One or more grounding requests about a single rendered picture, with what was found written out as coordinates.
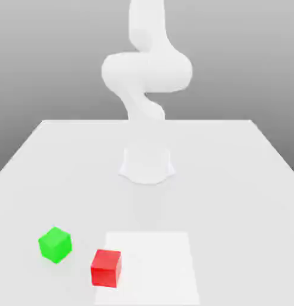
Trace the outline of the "small red cube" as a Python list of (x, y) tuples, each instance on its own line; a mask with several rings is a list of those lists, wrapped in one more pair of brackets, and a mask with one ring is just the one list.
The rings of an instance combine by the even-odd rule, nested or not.
[(92, 285), (116, 288), (121, 266), (120, 251), (97, 249), (90, 267)]

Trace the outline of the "small green cube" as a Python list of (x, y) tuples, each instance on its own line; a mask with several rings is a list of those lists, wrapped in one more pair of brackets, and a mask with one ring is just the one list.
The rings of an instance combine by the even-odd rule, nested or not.
[(58, 264), (72, 251), (71, 235), (66, 231), (52, 227), (38, 239), (41, 255)]

